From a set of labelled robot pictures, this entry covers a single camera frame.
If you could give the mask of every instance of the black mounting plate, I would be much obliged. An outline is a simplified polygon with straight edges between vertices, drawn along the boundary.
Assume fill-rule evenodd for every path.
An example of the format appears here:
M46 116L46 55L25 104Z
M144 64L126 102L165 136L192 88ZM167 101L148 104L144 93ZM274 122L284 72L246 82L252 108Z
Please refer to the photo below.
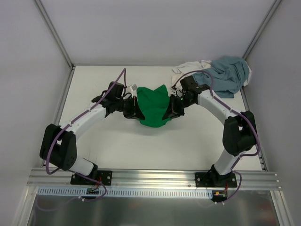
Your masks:
M195 182L196 187L217 187L212 180L204 180L203 178L206 178L208 175L207 172L205 173L195 173ZM225 179L225 186L226 182L228 183L228 187L237 187L237 181L235 173L231 173L228 178Z
M112 183L112 171L98 170L96 180L101 178L103 185L110 186ZM78 175L72 175L70 184L72 185L95 185L94 182L84 179Z

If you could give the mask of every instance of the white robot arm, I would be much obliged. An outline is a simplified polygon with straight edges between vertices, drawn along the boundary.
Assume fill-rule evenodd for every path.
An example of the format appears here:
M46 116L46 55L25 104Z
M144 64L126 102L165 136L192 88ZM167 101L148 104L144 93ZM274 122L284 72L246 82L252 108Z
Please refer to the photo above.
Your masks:
M233 165L239 160L241 155L256 144L254 135L244 120L213 98L212 95L215 94L213 91L210 91L207 85L199 86L192 76L181 80L181 85L183 87L182 96L170 96L169 107L162 119L174 119L183 116L185 107L198 104L211 112L224 125L224 150L219 160L211 167L206 175L206 179L211 180L211 183L209 183L210 186L224 186L224 182L233 174ZM57 136L66 125L71 125L62 133L59 139L60 141L55 144L49 162L63 170L70 170L88 176L89 178L97 179L95 178L97 175L97 166L77 156L76 141L92 125L114 111L123 112L125 118L145 119L138 106L136 96L137 87L135 85L128 87L124 92L126 94L122 96L124 88L122 84L117 83L111 92L106 94L105 99L92 109L91 107L95 105L94 103L98 102L102 96L94 98L92 100L94 103L88 106L87 113L73 124L71 123L72 121L63 123L61 126L50 124L45 131L40 157L46 160L49 147L54 137ZM256 128L253 114L251 112L244 112L242 114L244 114L244 116L252 122L254 128Z

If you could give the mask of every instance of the green towel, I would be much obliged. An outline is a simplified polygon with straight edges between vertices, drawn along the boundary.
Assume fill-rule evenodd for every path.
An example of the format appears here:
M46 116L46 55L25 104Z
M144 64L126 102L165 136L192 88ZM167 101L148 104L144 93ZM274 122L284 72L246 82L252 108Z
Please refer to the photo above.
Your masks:
M138 105L145 120L140 123L149 127L164 126L170 118L162 120L169 105L169 96L165 85L151 90L146 87L139 87L137 90Z

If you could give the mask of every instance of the aluminum frame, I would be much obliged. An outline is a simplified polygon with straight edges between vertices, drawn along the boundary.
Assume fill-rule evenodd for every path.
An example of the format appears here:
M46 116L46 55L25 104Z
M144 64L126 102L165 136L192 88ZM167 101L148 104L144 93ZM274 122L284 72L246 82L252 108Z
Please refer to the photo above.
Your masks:
M71 71L60 100L59 107L55 114L54 123L58 124L63 112L63 107L67 98L69 87L72 81L73 73L75 70L74 64L72 63L55 27L53 26L50 17L47 14L45 7L41 0L33 0L37 6L38 11L46 23L51 35L57 43L62 55L65 58L66 63L70 67ZM274 16L276 10L283 0L275 0L271 8L267 12L263 22L256 31L252 38L248 48L246 49L243 58L247 59L252 52L254 46L259 40L262 32L265 30L267 24ZM246 95L244 90L241 89L241 95L246 109L249 109ZM283 193L281 191L281 184L278 180L277 173L267 172L268 166L265 161L264 152L260 156L262 163L262 169L266 171L242 171L240 172L243 176L241 190L270 190L272 199L274 202L276 214L280 225L293 226L292 218L288 212ZM47 175L43 168L44 162L41 168L33 168L29 177L26 194L22 201L21 213L18 215L16 225L26 225L29 218L30 212L34 204L34 199L37 194L39 186L72 186L70 185L71 173L59 170L55 175ZM112 187L122 188L155 188L155 189L192 189L195 187L194 172L193 170L130 170L130 169L114 169L112 177Z
M154 188L154 189L196 189L195 172L205 170L144 170L144 169L109 169L113 171L112 184L116 188ZM277 173L265 171L241 171L241 190L280 191L281 184ZM59 170L55 175L48 175L44 168L33 168L27 182L28 186L72 186L72 173Z

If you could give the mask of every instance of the blue cloth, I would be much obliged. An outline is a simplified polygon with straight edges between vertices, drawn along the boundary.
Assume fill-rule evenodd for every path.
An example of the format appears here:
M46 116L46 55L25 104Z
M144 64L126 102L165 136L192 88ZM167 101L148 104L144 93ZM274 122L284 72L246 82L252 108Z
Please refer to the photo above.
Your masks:
M249 67L246 61L239 57L225 56L211 62L211 68L205 69L214 78L213 90L220 98L234 98L249 78ZM211 78L206 73L193 74L195 81L201 84L211 85Z

